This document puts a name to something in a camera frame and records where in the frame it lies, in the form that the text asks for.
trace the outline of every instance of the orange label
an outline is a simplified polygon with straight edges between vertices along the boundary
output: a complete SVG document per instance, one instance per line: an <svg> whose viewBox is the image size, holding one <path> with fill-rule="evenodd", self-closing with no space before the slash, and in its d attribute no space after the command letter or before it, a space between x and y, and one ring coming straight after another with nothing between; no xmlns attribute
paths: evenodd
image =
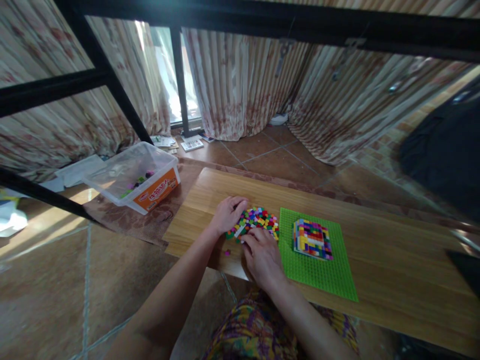
<svg viewBox="0 0 480 360"><path fill-rule="evenodd" d="M177 185L175 170L171 168L165 175L150 185L147 190L133 199L133 201L145 210L150 211L165 199Z"/></svg>

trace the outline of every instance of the person's right hand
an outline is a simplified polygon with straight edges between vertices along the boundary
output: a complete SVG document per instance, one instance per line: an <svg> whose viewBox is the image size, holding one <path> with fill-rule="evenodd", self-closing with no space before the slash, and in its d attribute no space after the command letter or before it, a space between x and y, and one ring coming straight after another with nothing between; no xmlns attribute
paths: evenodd
<svg viewBox="0 0 480 360"><path fill-rule="evenodd" d="M288 281L277 242L267 229L253 228L241 239L248 270L260 288L270 294L277 284Z"/></svg>

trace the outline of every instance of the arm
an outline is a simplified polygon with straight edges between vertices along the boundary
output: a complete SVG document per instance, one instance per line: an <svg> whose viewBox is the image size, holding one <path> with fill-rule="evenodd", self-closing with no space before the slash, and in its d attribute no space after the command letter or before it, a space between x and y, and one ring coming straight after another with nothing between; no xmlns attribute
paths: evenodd
<svg viewBox="0 0 480 360"><path fill-rule="evenodd" d="M244 197L228 197L210 224L168 271L112 344L105 359L169 359L190 312L215 243L247 209Z"/></svg>
<svg viewBox="0 0 480 360"><path fill-rule="evenodd" d="M277 242L270 233L255 228L241 239L245 242L243 251L248 270L293 329L308 358L357 359L354 351L285 276Z"/></svg>

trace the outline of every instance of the brown floral rug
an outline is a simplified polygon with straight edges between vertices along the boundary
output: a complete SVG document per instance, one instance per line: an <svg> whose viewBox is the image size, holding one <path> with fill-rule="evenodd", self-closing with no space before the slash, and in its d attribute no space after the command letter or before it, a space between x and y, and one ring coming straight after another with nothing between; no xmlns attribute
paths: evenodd
<svg viewBox="0 0 480 360"><path fill-rule="evenodd" d="M365 206L395 215L442 225L452 229L461 229L477 234L480 233L480 229L474 226L464 224L454 219L445 218L440 215L430 214L404 206L361 199L356 196L344 194L342 192L326 191L321 187L313 187L278 177L261 175L234 167L217 165L210 162L203 162L182 157L179 158L178 163L178 173L181 179L180 186L174 189L159 206L157 206L147 215L141 215L140 213L126 206L118 207L101 194L83 206L85 207L87 213L92 216L92 218L106 228L114 232L129 235L148 243L166 248L168 243L162 240L162 237L167 231L167 228L172 222L173 217L179 210L180 205L182 205L184 202L187 194L189 193L191 187L195 183L203 168L217 169L226 173L240 175L311 194L317 194L331 199L344 201L346 203Z"/></svg>

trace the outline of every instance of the wooden table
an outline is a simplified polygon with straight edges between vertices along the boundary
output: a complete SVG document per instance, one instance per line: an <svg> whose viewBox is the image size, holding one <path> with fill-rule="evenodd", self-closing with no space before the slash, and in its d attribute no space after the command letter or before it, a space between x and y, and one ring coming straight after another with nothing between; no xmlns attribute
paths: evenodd
<svg viewBox="0 0 480 360"><path fill-rule="evenodd" d="M163 237L166 252L182 256L217 204L237 195L276 216L285 207L341 225L359 302L297 283L309 301L480 357L480 301L445 254L463 251L445 227L204 168ZM208 266L247 279L233 240L218 242Z"/></svg>

